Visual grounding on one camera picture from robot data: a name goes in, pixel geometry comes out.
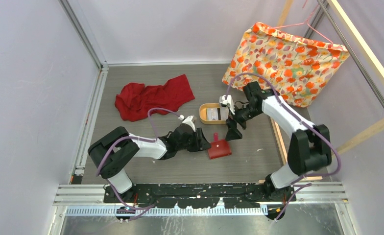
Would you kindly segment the red card holder wallet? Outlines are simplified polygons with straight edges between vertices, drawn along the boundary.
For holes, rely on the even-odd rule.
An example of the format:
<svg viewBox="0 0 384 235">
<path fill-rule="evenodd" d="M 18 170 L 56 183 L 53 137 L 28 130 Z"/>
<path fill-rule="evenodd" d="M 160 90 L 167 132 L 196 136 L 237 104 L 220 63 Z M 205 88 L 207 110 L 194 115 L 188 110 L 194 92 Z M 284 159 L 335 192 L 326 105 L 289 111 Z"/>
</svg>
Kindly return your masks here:
<svg viewBox="0 0 384 235">
<path fill-rule="evenodd" d="M 221 139 L 218 133 L 213 134 L 211 147 L 207 150 L 210 160 L 229 156 L 232 154 L 231 147 L 227 140 Z"/>
</svg>

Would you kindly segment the yellow oval tray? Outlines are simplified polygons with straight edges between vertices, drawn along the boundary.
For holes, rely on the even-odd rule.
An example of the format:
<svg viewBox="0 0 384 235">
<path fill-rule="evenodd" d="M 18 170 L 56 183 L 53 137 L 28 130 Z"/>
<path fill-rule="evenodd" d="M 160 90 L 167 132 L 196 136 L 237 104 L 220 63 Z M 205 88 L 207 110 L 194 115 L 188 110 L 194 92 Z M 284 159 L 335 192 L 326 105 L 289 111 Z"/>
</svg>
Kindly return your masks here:
<svg viewBox="0 0 384 235">
<path fill-rule="evenodd" d="M 207 108 L 220 108 L 221 120 L 218 121 L 207 121 Z M 225 124 L 226 119 L 228 118 L 229 109 L 227 107 L 221 107 L 218 103 L 205 103 L 202 104 L 199 108 L 199 116 L 202 123 L 211 125 L 211 124 Z"/>
</svg>

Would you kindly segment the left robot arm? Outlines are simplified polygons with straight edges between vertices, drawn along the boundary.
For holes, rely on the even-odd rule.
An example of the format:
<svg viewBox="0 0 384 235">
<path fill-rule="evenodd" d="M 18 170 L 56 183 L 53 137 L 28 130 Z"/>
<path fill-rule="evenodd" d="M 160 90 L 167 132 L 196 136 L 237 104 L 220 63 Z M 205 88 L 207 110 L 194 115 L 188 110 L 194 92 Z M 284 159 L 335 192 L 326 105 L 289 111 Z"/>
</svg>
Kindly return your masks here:
<svg viewBox="0 0 384 235">
<path fill-rule="evenodd" d="M 156 139 L 136 136 L 120 126 L 91 144 L 88 155 L 100 175 L 116 189 L 116 197 L 124 203 L 134 198 L 133 183 L 125 166 L 133 159 L 147 157 L 168 160 L 179 151 L 200 152 L 211 148 L 201 128 L 180 124 L 174 131 Z"/>
</svg>

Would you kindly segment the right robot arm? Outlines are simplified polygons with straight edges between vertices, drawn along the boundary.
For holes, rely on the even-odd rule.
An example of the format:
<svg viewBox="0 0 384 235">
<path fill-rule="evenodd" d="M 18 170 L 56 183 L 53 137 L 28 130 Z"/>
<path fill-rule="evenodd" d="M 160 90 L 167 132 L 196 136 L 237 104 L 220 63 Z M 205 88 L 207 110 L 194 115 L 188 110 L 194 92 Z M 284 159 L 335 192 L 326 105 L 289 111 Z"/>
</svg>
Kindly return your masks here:
<svg viewBox="0 0 384 235">
<path fill-rule="evenodd" d="M 226 140 L 240 140 L 242 133 L 237 129 L 247 128 L 247 121 L 265 114 L 272 118 L 290 137 L 287 162 L 277 171 L 266 176 L 262 191 L 270 201 L 278 200 L 300 176 L 318 171 L 332 162 L 329 129 L 315 125 L 295 112 L 275 89 L 263 90 L 257 82 L 250 82 L 243 88 L 247 101 L 237 107 L 231 95 L 223 95 L 219 102 L 229 109 L 226 120 Z"/>
</svg>

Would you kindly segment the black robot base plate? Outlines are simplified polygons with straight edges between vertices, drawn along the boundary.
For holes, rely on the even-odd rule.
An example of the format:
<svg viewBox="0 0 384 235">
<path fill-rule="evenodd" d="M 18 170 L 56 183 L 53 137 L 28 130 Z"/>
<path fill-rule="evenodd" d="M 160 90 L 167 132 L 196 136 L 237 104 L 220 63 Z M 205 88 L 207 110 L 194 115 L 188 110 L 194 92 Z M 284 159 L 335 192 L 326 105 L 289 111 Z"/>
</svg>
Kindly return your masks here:
<svg viewBox="0 0 384 235">
<path fill-rule="evenodd" d="M 255 208 L 261 202 L 283 205 L 295 199 L 293 188 L 271 191 L 259 183 L 135 184 L 119 196 L 111 186 L 104 186 L 104 190 L 104 203 L 124 201 L 140 208 L 212 209 L 220 204 L 227 209 Z"/>
</svg>

